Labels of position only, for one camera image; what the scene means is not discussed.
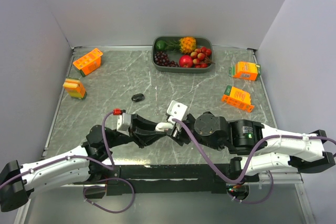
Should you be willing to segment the black charging case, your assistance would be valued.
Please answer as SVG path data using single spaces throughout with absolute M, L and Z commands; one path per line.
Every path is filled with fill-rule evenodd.
M 135 94 L 131 97 L 131 100 L 135 103 L 143 101 L 144 99 L 145 99 L 145 96 L 142 93 Z

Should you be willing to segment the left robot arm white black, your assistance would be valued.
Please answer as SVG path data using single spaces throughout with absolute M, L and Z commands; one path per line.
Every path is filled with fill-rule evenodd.
M 17 160 L 11 161 L 1 171 L 1 212 L 25 205 L 34 193 L 73 183 L 98 183 L 104 171 L 115 168 L 113 147 L 134 142 L 144 148 L 166 136 L 173 127 L 169 121 L 154 123 L 123 112 L 115 130 L 104 123 L 96 125 L 86 141 L 70 151 L 35 163 L 21 165 Z M 112 161 L 110 165 L 103 163 L 107 159 Z

